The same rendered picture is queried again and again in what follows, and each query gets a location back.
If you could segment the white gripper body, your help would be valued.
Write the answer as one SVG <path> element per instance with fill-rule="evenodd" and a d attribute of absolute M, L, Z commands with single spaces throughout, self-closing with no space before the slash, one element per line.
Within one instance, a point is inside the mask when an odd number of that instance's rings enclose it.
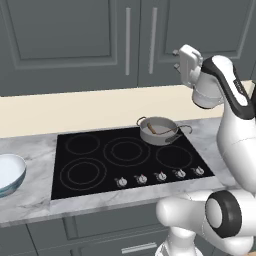
<path fill-rule="evenodd" d="M 203 57 L 201 53 L 190 45 L 183 45 L 179 49 L 181 82 L 193 88 L 199 79 Z"/>

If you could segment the grey metal pot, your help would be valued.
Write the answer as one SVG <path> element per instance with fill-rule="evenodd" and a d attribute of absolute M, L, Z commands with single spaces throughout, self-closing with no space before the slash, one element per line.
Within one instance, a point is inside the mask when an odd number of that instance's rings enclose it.
<path fill-rule="evenodd" d="M 140 117 L 136 121 L 140 129 L 140 137 L 143 141 L 154 146 L 165 146 L 172 144 L 181 137 L 179 132 L 183 128 L 188 128 L 189 133 L 193 129 L 190 125 L 177 125 L 171 119 L 159 116 Z"/>

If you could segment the grey base cabinet door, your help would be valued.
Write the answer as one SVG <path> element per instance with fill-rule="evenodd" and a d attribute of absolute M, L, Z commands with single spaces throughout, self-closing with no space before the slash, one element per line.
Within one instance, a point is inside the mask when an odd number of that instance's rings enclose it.
<path fill-rule="evenodd" d="M 25 224 L 0 228 L 0 256 L 38 256 Z"/>

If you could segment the black glass hob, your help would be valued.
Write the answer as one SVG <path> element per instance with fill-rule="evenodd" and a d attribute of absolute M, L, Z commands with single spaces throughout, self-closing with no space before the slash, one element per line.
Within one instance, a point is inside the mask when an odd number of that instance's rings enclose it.
<path fill-rule="evenodd" d="M 110 191 L 134 189 L 164 183 L 208 178 L 213 172 L 183 132 L 170 145 L 154 146 L 144 142 L 137 127 L 100 130 L 57 137 L 51 198 L 66 199 Z M 193 169 L 200 166 L 203 176 Z M 186 176 L 177 178 L 174 170 Z M 155 174 L 167 178 L 158 181 Z M 145 175 L 146 184 L 138 184 L 136 176 Z M 121 177 L 125 187 L 116 183 Z"/>

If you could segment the plain grey drawer front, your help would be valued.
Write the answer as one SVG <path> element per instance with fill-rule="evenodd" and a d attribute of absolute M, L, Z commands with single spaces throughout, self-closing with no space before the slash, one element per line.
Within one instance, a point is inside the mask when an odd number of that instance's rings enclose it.
<path fill-rule="evenodd" d="M 158 226 L 159 224 L 155 203 L 63 218 L 64 230 L 68 239 Z"/>

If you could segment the white bowl with blue rim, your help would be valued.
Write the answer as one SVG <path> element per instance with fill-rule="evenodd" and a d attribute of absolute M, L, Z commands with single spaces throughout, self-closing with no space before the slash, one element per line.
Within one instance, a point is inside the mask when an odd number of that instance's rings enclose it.
<path fill-rule="evenodd" d="M 26 176 L 24 159 L 15 154 L 0 155 L 0 198 L 11 195 Z"/>

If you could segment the grey wall cabinet door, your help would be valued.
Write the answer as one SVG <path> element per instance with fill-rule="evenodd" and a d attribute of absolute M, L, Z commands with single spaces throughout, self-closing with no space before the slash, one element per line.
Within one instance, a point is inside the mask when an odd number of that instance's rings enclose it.
<path fill-rule="evenodd" d="M 137 86 L 139 25 L 140 0 L 0 0 L 0 96 Z"/>
<path fill-rule="evenodd" d="M 152 9 L 158 8 L 154 71 L 149 74 Z M 179 85 L 174 64 L 188 44 L 204 58 L 224 55 L 242 80 L 256 80 L 256 0 L 141 0 L 138 85 Z"/>

